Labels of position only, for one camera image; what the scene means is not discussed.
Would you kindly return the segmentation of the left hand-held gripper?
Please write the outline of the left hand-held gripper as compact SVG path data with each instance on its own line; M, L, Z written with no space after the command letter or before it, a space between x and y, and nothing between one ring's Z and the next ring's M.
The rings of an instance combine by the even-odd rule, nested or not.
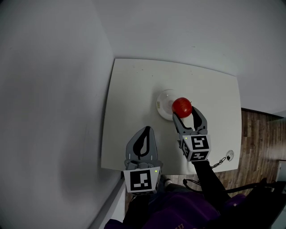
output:
M127 192L134 195L157 193L163 163L159 160L146 161L157 159L155 134L150 126L141 128L129 140L126 159L128 160L125 161L126 169L123 173Z

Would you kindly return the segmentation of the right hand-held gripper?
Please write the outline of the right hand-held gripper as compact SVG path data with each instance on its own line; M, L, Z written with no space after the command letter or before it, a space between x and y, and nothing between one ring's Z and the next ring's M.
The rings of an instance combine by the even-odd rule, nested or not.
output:
M179 148L187 161L205 161L211 152L210 135L207 135L207 120L194 106L192 107L192 116L197 135L190 135L193 129L186 127L177 113L172 114L177 133L182 135L179 140Z

